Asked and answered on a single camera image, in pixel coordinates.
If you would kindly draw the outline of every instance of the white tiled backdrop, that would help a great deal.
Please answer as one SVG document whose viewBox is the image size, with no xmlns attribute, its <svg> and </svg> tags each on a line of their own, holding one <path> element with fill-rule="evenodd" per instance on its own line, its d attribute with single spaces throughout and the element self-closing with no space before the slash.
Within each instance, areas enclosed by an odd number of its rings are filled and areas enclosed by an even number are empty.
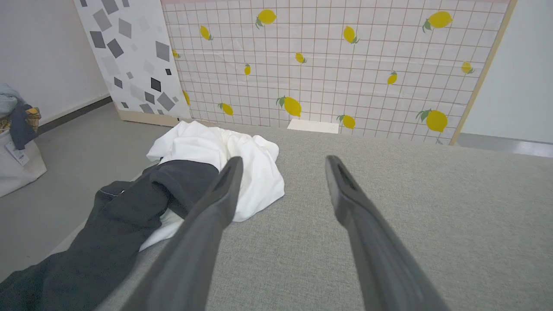
<svg viewBox="0 0 553 311">
<path fill-rule="evenodd" d="M 276 20 L 254 25 L 271 9 Z M 334 122 L 342 134 L 449 144 L 500 28 L 507 3 L 452 0 L 244 0 L 164 5 L 182 89 L 192 117 L 218 123 L 286 127 L 276 104 L 301 104 L 300 119 Z M 446 28 L 422 32 L 426 19 L 448 11 Z M 205 26 L 212 41 L 201 37 Z M 360 38 L 343 38 L 346 26 Z M 296 52 L 307 62 L 296 61 Z M 469 61 L 474 73 L 461 71 Z M 244 74 L 244 63 L 251 74 Z M 390 72 L 397 82 L 387 84 Z M 232 106 L 225 115 L 218 103 Z M 439 110 L 443 133 L 416 115 Z"/>
</svg>

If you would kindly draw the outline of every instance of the label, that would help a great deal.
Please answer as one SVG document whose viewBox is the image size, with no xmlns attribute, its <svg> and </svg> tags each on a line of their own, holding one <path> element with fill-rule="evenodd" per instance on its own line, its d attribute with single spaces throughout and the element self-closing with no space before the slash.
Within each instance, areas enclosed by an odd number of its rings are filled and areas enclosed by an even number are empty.
<svg viewBox="0 0 553 311">
<path fill-rule="evenodd" d="M 17 162 L 21 164 L 21 166 L 24 166 L 25 164 L 27 164 L 27 162 L 29 162 L 29 157 L 27 157 L 27 155 L 25 154 L 25 151 L 17 150 L 13 142 L 7 143 L 6 149 L 8 150 L 9 153 L 12 154 L 12 156 L 17 160 Z"/>
</svg>

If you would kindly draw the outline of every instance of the fabric bag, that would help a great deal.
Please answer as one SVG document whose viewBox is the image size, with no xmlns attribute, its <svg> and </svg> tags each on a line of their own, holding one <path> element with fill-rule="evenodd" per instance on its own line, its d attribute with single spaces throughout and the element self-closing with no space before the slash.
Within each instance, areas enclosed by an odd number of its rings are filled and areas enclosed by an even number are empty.
<svg viewBox="0 0 553 311">
<path fill-rule="evenodd" d="M 0 133 L 0 198 L 46 173 L 46 166 L 34 141 L 25 145 L 25 150 L 13 150 L 9 130 Z"/>
</svg>

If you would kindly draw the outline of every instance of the white towel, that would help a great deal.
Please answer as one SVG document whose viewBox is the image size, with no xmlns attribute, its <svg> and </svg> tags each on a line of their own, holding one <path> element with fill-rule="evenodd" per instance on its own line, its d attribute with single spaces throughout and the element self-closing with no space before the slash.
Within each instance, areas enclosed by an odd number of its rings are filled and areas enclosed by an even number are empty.
<svg viewBox="0 0 553 311">
<path fill-rule="evenodd" d="M 208 163 L 219 171 L 231 157 L 240 156 L 244 163 L 240 194 L 233 221 L 244 221 L 265 209 L 284 195 L 284 179 L 275 161 L 279 148 L 256 135 L 206 127 L 196 121 L 181 121 L 158 138 L 147 154 L 151 161 L 190 160 Z M 183 219 L 171 210 L 161 216 L 161 227 L 142 244 L 140 250 L 172 237 Z"/>
</svg>

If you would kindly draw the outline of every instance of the lemon print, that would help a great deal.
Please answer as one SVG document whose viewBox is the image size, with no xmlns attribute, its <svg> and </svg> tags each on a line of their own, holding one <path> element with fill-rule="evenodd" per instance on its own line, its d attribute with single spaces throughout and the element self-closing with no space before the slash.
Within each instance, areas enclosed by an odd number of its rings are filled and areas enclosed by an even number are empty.
<svg viewBox="0 0 553 311">
<path fill-rule="evenodd" d="M 304 58 L 304 56 L 301 53 L 296 53 L 296 60 L 300 64 L 305 64 L 307 62 L 307 60 Z"/>
<path fill-rule="evenodd" d="M 348 116 L 348 115 L 341 115 L 336 118 L 336 120 L 340 119 L 340 121 L 343 122 L 344 126 L 347 128 L 354 128 L 355 127 L 355 119 Z"/>
<path fill-rule="evenodd" d="M 352 44 L 359 42 L 359 39 L 355 36 L 355 31 L 350 26 L 346 26 L 346 29 L 344 29 L 344 39 Z"/>
<path fill-rule="evenodd" d="M 299 117 L 301 114 L 300 103 L 292 97 L 280 97 L 276 99 L 276 104 L 280 105 L 280 107 L 284 106 L 284 109 L 286 109 L 286 111 L 292 116 Z"/>
<path fill-rule="evenodd" d="M 474 68 L 472 67 L 471 63 L 465 61 L 463 63 L 463 65 L 461 66 L 461 70 L 465 73 L 465 74 L 471 74 L 474 72 Z"/>
<path fill-rule="evenodd" d="M 447 25 L 449 25 L 451 22 L 453 22 L 453 18 L 451 18 L 451 15 L 449 12 L 446 11 L 439 11 L 437 13 L 432 14 L 424 25 L 422 25 L 422 32 L 425 32 L 424 29 L 432 30 L 430 26 L 434 28 L 443 28 Z"/>
<path fill-rule="evenodd" d="M 255 20 L 255 26 L 257 27 L 257 29 L 259 29 L 259 26 L 265 27 L 263 24 L 272 24 L 276 18 L 277 15 L 275 14 L 275 12 L 269 9 L 265 9 L 261 11 L 261 13 L 257 16 L 257 19 Z"/>
<path fill-rule="evenodd" d="M 185 91 L 182 91 L 184 94 L 184 99 L 186 99 L 186 104 L 190 106 L 190 97 L 188 97 L 188 94 Z"/>
<path fill-rule="evenodd" d="M 398 79 L 398 73 L 395 71 L 392 71 L 390 76 L 388 77 L 388 84 L 394 84 Z"/>
<path fill-rule="evenodd" d="M 232 112 L 232 107 L 230 105 L 227 105 L 225 103 L 219 104 L 219 109 L 223 109 L 223 111 L 228 114 L 229 116 L 233 115 L 234 112 Z"/>
<path fill-rule="evenodd" d="M 209 30 L 205 28 L 204 26 L 200 27 L 200 34 L 202 37 L 208 41 L 213 40 L 213 36 L 209 34 Z"/>
<path fill-rule="evenodd" d="M 416 118 L 420 116 L 420 121 L 426 119 L 426 125 L 429 129 L 436 132 L 444 132 L 444 128 L 447 126 L 447 117 L 442 112 L 438 110 L 422 110 L 417 115 Z"/>
</svg>

